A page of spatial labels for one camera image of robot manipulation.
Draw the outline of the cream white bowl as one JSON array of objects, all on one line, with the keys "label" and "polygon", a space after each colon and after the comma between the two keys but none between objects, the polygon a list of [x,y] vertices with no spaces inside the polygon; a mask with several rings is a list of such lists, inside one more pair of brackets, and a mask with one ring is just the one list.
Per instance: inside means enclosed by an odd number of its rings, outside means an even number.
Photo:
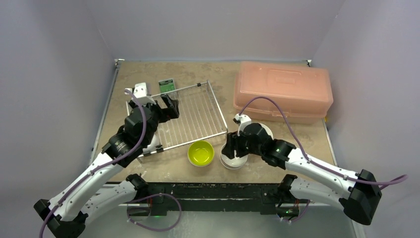
[{"label": "cream white bowl", "polygon": [[[233,153],[232,159],[230,159],[227,156],[228,152]],[[221,154],[220,154],[220,161],[226,168],[231,169],[231,170],[237,170],[243,167],[245,163],[247,162],[247,160],[248,160],[248,155],[239,157],[236,149],[230,148],[229,146],[227,146],[227,144],[223,145],[221,149]]]}]

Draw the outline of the white orange bowl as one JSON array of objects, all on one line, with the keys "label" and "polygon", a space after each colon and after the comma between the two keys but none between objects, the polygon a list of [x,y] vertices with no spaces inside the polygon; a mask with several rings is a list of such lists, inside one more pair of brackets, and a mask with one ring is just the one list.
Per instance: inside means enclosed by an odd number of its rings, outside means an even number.
[{"label": "white orange bowl", "polygon": [[273,133],[272,133],[271,129],[267,125],[265,125],[263,123],[260,123],[260,122],[258,122],[258,124],[260,124],[261,127],[265,129],[266,133],[271,137],[271,139],[274,139]]}]

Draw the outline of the plain white bowl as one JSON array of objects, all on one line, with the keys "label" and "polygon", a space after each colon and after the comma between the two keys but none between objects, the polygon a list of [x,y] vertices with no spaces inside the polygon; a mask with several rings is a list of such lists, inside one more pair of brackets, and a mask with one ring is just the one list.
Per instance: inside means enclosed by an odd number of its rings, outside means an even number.
[{"label": "plain white bowl", "polygon": [[146,150],[154,150],[158,145],[161,145],[161,143],[160,143],[160,136],[156,132],[153,135],[153,138],[152,138],[150,144],[146,147]]}]

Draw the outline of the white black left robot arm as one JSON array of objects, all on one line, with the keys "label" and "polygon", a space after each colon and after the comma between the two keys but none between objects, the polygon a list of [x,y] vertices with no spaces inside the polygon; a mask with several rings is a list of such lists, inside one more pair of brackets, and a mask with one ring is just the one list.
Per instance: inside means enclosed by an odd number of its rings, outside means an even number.
[{"label": "white black left robot arm", "polygon": [[166,108],[161,108],[152,98],[141,103],[133,96],[131,102],[135,105],[130,115],[93,163],[64,191],[34,204],[43,219],[39,237],[49,228],[57,238],[76,238],[88,224],[120,204],[160,200],[166,196],[161,191],[153,194],[138,174],[129,175],[112,189],[98,192],[110,178],[145,153],[159,123],[179,117],[178,100],[167,94],[162,94],[161,99]]}]

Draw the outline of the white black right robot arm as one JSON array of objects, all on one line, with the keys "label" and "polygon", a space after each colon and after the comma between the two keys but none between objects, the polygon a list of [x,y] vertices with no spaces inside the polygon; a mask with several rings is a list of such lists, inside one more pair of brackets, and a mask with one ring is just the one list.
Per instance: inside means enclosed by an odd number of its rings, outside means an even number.
[{"label": "white black right robot arm", "polygon": [[319,201],[339,208],[353,221],[370,225],[382,197],[372,172],[339,168],[315,157],[304,155],[294,144],[273,138],[264,124],[251,123],[242,131],[228,133],[221,150],[221,160],[227,167],[239,168],[248,155],[257,155],[273,167],[297,172],[312,179],[305,182],[287,175],[278,188],[285,202],[295,199]]}]

